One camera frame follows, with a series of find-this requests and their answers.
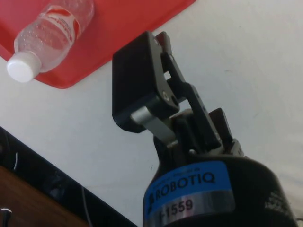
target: bottle label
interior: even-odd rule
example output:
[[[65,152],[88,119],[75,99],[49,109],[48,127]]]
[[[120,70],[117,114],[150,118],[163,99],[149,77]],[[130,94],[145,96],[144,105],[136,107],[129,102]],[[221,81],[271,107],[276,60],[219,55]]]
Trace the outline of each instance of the bottle label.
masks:
[[[67,37],[70,44],[73,44],[81,35],[80,24],[74,15],[61,6],[50,6],[41,18],[56,25]]]
[[[195,215],[235,209],[227,167],[222,161],[175,169],[153,182],[143,200],[144,227],[162,227]]]

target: plastic water bottle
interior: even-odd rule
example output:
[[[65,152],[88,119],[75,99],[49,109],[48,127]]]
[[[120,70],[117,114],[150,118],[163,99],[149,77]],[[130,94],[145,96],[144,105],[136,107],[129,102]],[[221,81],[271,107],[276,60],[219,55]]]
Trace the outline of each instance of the plastic water bottle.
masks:
[[[94,15],[93,0],[52,0],[14,42],[7,63],[9,75],[28,82],[40,72],[57,67]]]

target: red tray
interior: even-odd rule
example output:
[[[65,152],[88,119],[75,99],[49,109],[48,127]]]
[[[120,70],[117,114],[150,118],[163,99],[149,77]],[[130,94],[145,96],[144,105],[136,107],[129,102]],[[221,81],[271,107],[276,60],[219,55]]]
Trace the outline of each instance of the red tray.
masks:
[[[95,0],[95,16],[56,69],[36,79],[68,88],[111,60],[114,52],[144,31],[153,31],[195,0]],[[31,23],[49,0],[0,0],[0,55],[14,53],[16,35]]]

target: robotiq logo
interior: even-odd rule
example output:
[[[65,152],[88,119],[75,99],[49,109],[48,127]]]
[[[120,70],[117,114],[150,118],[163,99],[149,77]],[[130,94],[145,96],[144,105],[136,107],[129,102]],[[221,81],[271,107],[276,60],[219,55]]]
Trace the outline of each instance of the robotiq logo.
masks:
[[[153,211],[155,203],[158,207],[163,203],[192,193],[192,188],[199,187],[199,185],[216,184],[215,175],[211,172],[201,173],[200,168],[188,169],[185,172],[172,171],[160,177],[159,180],[160,182],[155,182],[156,185],[151,185],[152,190],[146,201],[148,203],[147,215]]]

